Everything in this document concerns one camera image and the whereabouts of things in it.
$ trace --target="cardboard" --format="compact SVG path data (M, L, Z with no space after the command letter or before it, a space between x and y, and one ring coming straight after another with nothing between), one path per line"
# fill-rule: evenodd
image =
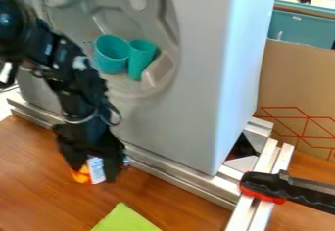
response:
M335 161L335 51L268 40L255 116L280 142Z

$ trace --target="white machine base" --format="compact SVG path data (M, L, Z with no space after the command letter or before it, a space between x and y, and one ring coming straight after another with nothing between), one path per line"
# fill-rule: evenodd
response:
M26 102L15 93L8 98L13 115L23 117L42 127L51 128L61 123L58 115L47 112ZM205 198L224 208L234 210L226 230L264 230L271 215L273 204L247 196L241 196L238 183L246 171L277 173L289 166L294 147L270 138L273 124L252 118L244 134L253 147L261 153L223 163L216 176L189 168L152 152L126 144L130 164L159 177L177 187Z

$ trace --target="washing machine door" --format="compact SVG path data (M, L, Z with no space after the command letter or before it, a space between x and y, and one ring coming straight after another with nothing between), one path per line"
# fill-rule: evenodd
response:
M158 45L160 56L143 72L142 82L116 75L109 82L113 94L130 99L147 97L168 86L172 79L179 58L179 32L171 0L24 1L31 4L42 19L80 45L89 57L92 42L101 34L115 34L126 40L147 38ZM43 80L21 71L18 82L27 101L60 112L56 97Z

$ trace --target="black handle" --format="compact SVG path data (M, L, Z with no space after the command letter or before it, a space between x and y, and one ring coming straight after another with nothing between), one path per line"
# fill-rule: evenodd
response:
M306 207L335 214L335 186L291 177L287 171L278 174L246 173L240 183L242 193L287 200Z

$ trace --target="red pattern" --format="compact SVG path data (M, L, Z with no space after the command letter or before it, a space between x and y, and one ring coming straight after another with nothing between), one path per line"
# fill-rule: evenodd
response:
M327 119L334 124L334 129L335 129L335 120L334 118L330 116L310 116L304 113L301 109L298 107L261 107L262 112L265 113L266 115L255 115L255 117L258 118L263 118L263 119L274 119L276 122L279 122L281 126L283 127L282 129L285 129L286 132L287 130L291 134L284 134L283 132L278 132L278 130L273 130L275 134L277 134L280 137L295 137L297 138L296 142L296 147L298 147L299 143L304 142L306 145L308 145L311 149L327 149L329 151L329 154L327 156L327 159L330 160L332 151L335 149L335 135L331 133L330 129L326 129L326 127L320 125L317 120L318 119ZM273 110L280 110L280 115L274 114L272 111ZM283 122L282 119L305 119L305 125L303 128L302 133L297 133L292 127L289 127L287 124ZM323 133L323 135L328 135L327 136L318 136L318 135L306 135L306 130L308 129L308 126L313 123L314 126L318 127L318 133ZM311 144L310 139L323 139L323 140L334 140L334 146L333 147L319 147L319 146L314 146Z

